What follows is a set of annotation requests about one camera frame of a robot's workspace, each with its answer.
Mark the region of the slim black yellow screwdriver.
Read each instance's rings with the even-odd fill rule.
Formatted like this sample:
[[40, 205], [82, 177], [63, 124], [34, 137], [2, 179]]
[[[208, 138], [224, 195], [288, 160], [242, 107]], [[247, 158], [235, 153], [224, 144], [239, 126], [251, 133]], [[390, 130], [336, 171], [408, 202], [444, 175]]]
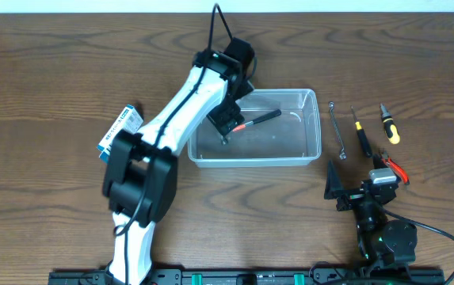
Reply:
[[350, 108], [351, 108], [351, 112], [353, 114], [353, 119], [354, 119], [354, 122], [355, 122], [356, 131], [357, 131], [357, 137], [359, 139], [362, 152], [363, 152], [365, 157], [371, 158], [372, 157], [372, 148], [371, 148], [370, 143], [368, 141], [368, 137], [365, 134], [364, 128], [361, 126], [361, 122], [358, 120], [358, 118], [357, 118], [357, 116], [355, 114], [353, 106], [351, 106]]

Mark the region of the small black red hammer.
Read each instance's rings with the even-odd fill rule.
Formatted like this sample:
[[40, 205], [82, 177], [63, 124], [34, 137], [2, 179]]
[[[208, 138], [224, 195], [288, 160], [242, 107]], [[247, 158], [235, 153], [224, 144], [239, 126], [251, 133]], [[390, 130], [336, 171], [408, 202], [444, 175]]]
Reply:
[[277, 118], [281, 114], [282, 111], [280, 109], [276, 109], [251, 120], [245, 120], [242, 115], [238, 115], [231, 122], [228, 122], [226, 124], [226, 133], [219, 137], [220, 144], [222, 146], [226, 146], [229, 143], [229, 139], [231, 138], [232, 133], [242, 131], [247, 127], [253, 126], [255, 124], [263, 123], [267, 120]]

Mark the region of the white blue screwdriver bit box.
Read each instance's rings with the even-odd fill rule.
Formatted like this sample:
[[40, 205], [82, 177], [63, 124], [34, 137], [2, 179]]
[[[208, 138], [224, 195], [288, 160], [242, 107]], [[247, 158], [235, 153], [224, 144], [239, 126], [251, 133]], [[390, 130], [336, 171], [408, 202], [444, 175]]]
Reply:
[[127, 104], [120, 115], [114, 120], [110, 129], [102, 137], [97, 145], [101, 152], [99, 158], [107, 163], [111, 153], [113, 139], [120, 131], [126, 131], [131, 134], [136, 133], [143, 125], [143, 117], [138, 113], [134, 106]]

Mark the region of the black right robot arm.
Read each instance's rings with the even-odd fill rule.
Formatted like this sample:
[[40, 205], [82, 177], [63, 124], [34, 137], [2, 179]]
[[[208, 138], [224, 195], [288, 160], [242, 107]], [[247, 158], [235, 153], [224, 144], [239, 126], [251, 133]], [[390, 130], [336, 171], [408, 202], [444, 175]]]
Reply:
[[347, 189], [330, 161], [324, 198], [335, 200], [338, 211], [352, 211], [357, 224], [357, 242], [365, 266], [363, 276], [383, 270], [406, 268], [416, 259], [417, 229], [399, 219], [389, 220], [383, 206], [396, 197], [401, 179], [383, 165], [380, 157], [373, 158], [374, 169], [359, 187]]

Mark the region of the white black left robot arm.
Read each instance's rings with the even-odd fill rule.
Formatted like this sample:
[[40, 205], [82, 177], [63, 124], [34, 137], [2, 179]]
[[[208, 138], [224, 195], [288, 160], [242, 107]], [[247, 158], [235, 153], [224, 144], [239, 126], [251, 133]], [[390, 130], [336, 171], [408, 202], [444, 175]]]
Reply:
[[197, 52], [185, 84], [168, 105], [134, 133], [113, 138], [102, 193], [115, 222], [115, 254], [108, 267], [112, 284], [142, 284], [152, 268], [155, 225], [177, 191], [178, 157], [203, 120], [222, 143], [243, 123], [237, 101], [253, 91], [248, 69], [251, 44], [233, 38], [224, 51]]

